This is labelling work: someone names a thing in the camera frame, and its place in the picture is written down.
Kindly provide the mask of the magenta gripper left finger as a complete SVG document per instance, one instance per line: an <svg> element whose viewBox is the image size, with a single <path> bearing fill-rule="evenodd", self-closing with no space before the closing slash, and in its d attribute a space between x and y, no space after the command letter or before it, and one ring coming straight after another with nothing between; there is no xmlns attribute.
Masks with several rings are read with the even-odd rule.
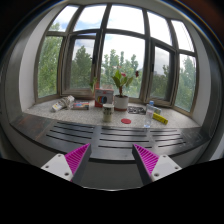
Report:
<svg viewBox="0 0 224 224"><path fill-rule="evenodd" d="M91 152L91 144L87 143L66 155L56 154L42 166L42 169L65 180L79 184Z"/></svg>

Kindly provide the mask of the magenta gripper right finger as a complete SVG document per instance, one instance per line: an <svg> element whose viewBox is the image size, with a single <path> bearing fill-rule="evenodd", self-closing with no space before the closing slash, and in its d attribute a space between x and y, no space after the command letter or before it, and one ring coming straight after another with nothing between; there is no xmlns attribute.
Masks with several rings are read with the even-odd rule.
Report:
<svg viewBox="0 0 224 224"><path fill-rule="evenodd" d="M132 146L132 154L144 185L181 170L168 155L157 155L137 144Z"/></svg>

